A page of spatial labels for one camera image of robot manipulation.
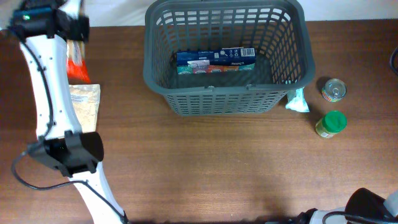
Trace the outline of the orange spaghetti packet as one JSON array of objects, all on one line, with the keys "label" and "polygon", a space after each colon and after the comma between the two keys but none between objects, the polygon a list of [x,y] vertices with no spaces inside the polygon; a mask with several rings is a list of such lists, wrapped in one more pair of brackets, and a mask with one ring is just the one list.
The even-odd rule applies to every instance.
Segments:
[{"label": "orange spaghetti packet", "polygon": [[82,41],[67,40],[67,76],[91,83],[85,61],[85,43]]}]

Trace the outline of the clear bag of grains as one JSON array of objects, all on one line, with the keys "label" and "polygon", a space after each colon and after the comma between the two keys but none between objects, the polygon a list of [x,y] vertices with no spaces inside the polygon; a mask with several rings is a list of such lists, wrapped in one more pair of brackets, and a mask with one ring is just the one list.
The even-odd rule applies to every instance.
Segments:
[{"label": "clear bag of grains", "polygon": [[99,84],[69,85],[73,108],[84,133],[96,131],[101,89]]}]

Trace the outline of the blue pasta box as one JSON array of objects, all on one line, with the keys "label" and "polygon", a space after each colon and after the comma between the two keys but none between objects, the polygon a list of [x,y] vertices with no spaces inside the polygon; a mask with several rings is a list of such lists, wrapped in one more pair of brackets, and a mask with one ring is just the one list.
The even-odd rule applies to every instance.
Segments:
[{"label": "blue pasta box", "polygon": [[256,50],[253,47],[181,51],[176,53],[177,73],[188,75],[253,70],[256,58]]}]

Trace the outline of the grey plastic shopping basket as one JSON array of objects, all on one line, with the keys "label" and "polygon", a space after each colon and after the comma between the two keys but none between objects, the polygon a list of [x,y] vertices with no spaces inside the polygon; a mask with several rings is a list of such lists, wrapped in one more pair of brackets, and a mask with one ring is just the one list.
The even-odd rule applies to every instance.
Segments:
[{"label": "grey plastic shopping basket", "polygon": [[182,116],[263,113],[315,75],[296,0],[156,1],[145,25],[144,81]]}]

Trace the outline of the small tin can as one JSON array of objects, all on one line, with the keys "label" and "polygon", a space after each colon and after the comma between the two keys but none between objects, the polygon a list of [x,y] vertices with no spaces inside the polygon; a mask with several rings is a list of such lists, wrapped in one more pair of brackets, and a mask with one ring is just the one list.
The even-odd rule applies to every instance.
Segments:
[{"label": "small tin can", "polygon": [[322,96],[332,103],[342,100],[346,93],[346,84],[337,78],[329,79],[322,88]]}]

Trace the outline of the green lid glass jar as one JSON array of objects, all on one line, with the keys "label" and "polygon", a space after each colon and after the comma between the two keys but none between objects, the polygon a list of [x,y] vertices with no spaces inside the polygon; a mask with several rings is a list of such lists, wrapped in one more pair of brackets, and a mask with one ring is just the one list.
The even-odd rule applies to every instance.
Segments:
[{"label": "green lid glass jar", "polygon": [[329,111],[315,125],[315,131],[323,138],[332,138],[347,126],[346,116],[340,111]]}]

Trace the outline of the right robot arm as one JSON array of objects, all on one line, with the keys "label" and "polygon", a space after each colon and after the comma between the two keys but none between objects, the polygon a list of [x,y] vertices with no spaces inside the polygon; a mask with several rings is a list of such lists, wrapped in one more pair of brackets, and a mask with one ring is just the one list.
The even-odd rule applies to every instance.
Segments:
[{"label": "right robot arm", "polygon": [[344,207],[333,210],[313,208],[289,220],[294,224],[397,224],[397,192],[383,198],[360,188]]}]

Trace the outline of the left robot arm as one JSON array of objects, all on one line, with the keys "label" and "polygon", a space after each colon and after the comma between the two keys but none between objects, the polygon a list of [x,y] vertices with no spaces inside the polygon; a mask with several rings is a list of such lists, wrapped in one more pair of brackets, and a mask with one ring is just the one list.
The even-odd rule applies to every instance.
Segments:
[{"label": "left robot arm", "polygon": [[90,34],[83,1],[21,1],[8,31],[20,42],[27,62],[37,111],[37,141],[13,160],[11,171],[23,185],[39,190],[16,172],[17,163],[30,156],[59,171],[74,185],[95,223],[128,223],[103,171],[104,149],[97,132],[84,133],[72,104],[67,78],[67,42],[86,42]]}]

